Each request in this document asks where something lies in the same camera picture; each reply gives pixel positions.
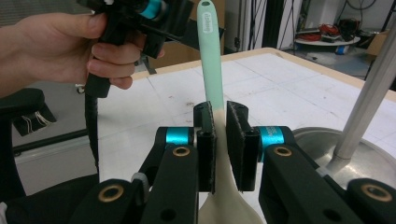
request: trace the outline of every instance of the white tabletop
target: white tabletop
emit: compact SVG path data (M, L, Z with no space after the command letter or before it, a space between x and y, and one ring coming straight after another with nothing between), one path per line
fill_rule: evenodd
M360 89L279 56L263 53L223 62L225 100L246 105L251 126L342 131ZM99 101L100 179L130 180L151 150L158 127L192 126L192 108L203 101L200 66L140 78L128 91L112 87ZM396 157L395 124L396 103L386 99L364 138ZM245 197L262 216L257 182L256 191Z

